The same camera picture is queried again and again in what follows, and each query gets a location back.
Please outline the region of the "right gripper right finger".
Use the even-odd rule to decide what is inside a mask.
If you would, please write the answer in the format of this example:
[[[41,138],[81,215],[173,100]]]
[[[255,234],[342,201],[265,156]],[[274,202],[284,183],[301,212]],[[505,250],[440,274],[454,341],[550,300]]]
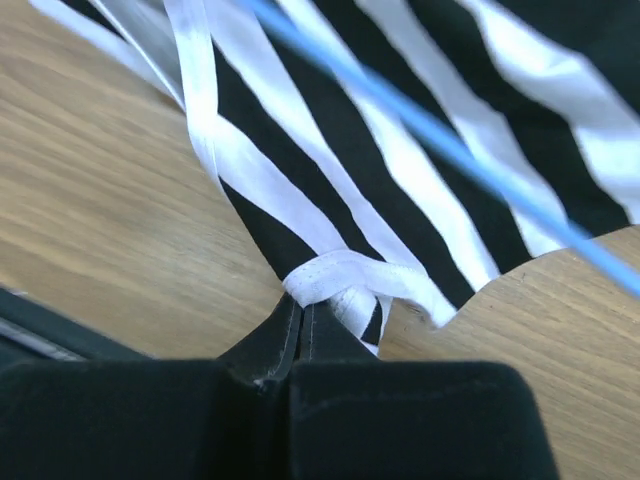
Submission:
[[[487,361],[330,360],[304,311],[289,380],[293,479],[555,479],[535,396],[513,367]]]

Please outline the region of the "blue wire hanger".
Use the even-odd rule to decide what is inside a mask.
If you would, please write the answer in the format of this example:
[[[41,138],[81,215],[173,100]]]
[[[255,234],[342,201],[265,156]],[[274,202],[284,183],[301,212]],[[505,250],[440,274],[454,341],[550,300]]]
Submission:
[[[364,92],[374,102],[397,116],[445,161],[496,199],[510,203],[529,220],[539,225],[556,240],[571,247],[603,275],[629,294],[639,295],[639,273],[609,250],[588,238],[587,233],[571,221],[561,221],[544,210],[525,192],[507,184],[506,177],[481,164],[469,149],[457,140],[451,129],[430,112],[419,107],[386,79],[360,64],[335,55],[316,36],[300,31],[284,14],[267,1],[243,1],[269,32],[316,68],[345,81]]]

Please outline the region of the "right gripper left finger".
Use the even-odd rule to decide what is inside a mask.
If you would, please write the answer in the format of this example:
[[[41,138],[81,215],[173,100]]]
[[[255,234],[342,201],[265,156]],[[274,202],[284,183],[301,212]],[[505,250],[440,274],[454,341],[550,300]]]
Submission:
[[[285,479],[298,306],[216,359],[159,360],[1,294],[5,479]]]

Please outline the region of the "wide striped tank top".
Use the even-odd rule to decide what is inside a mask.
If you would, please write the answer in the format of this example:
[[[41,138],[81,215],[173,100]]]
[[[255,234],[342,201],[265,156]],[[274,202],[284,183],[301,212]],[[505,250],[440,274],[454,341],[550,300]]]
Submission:
[[[293,298],[376,351],[394,300],[446,325],[565,247],[239,1],[39,1],[172,97],[194,151]],[[273,1],[431,114],[494,178],[592,236],[639,221],[635,1]]]

